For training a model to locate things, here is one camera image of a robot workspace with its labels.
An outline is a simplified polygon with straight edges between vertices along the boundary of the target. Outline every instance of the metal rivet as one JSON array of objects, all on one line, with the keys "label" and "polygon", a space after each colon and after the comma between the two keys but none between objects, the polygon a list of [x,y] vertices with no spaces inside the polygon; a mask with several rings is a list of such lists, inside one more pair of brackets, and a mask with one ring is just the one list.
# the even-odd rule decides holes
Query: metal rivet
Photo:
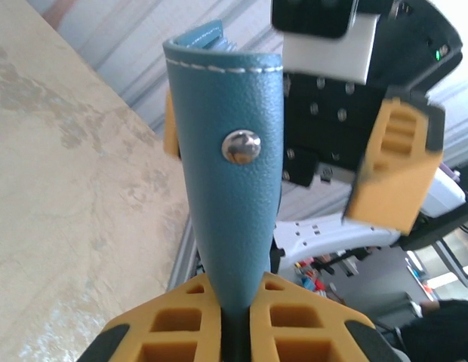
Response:
[{"label": "metal rivet", "polygon": [[440,53],[440,56],[441,57],[444,57],[447,55],[448,53],[448,46],[446,44],[444,44],[443,46],[440,47],[439,49],[439,53]]},{"label": "metal rivet", "polygon": [[323,89],[325,87],[325,79],[324,78],[317,78],[316,79],[316,87],[318,87],[318,89]]},{"label": "metal rivet", "polygon": [[346,121],[346,110],[343,108],[338,109],[338,121]]},{"label": "metal rivet", "polygon": [[222,154],[234,164],[248,164],[261,152],[261,138],[251,130],[235,130],[222,143]]},{"label": "metal rivet", "polygon": [[345,91],[346,91],[346,94],[355,93],[355,85],[353,83],[346,83],[345,84]]},{"label": "metal rivet", "polygon": [[288,156],[288,159],[290,160],[294,159],[294,151],[292,149],[288,149],[286,151],[286,155]]},{"label": "metal rivet", "polygon": [[317,115],[318,111],[319,111],[318,103],[315,103],[315,102],[311,103],[311,105],[309,106],[309,112],[312,115]]}]

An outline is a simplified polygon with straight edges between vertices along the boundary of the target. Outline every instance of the white robot component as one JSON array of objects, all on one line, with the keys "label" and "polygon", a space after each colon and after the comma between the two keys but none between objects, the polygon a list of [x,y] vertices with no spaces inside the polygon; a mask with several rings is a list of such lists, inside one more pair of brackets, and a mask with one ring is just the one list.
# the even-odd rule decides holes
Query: white robot component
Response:
[{"label": "white robot component", "polygon": [[[421,211],[438,217],[466,202],[463,190],[438,169]],[[400,237],[396,230],[380,229],[364,223],[343,219],[342,213],[297,222],[277,222],[274,240],[283,249],[279,269],[312,256],[336,253],[357,247],[386,247]]]},{"label": "white robot component", "polygon": [[420,211],[428,217],[439,217],[466,202],[466,194],[440,168],[437,169]]},{"label": "white robot component", "polygon": [[378,15],[357,14],[350,30],[340,39],[284,32],[282,62],[285,72],[365,84],[377,21]]}]

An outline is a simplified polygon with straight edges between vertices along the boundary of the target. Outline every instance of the screw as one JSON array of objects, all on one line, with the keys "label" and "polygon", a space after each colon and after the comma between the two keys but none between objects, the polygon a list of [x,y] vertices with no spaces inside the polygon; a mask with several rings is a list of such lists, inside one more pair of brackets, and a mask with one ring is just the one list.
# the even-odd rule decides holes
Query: screw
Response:
[{"label": "screw", "polygon": [[311,103],[311,106],[309,106],[309,111],[312,115],[317,115],[319,111],[318,103]]},{"label": "screw", "polygon": [[288,149],[286,151],[286,155],[288,155],[288,159],[292,160],[294,158],[294,151],[292,149]]},{"label": "screw", "polygon": [[346,121],[346,110],[344,108],[338,109],[338,121]]},{"label": "screw", "polygon": [[346,83],[345,91],[346,91],[346,94],[355,93],[355,85],[353,83]]},{"label": "screw", "polygon": [[325,87],[325,79],[324,78],[317,78],[316,79],[316,87],[318,87],[318,89],[323,89]]}]

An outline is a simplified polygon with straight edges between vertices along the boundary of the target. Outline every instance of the leather handle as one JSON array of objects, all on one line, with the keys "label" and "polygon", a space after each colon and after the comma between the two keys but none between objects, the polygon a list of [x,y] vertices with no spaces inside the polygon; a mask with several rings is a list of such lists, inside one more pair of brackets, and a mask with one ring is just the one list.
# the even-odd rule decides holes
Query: leather handle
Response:
[{"label": "leather handle", "polygon": [[[204,49],[222,36],[209,23],[164,43],[192,226],[209,280],[227,314],[248,308],[272,241],[282,179],[282,60],[276,54]],[[234,130],[261,140],[249,164],[227,161]]]}]

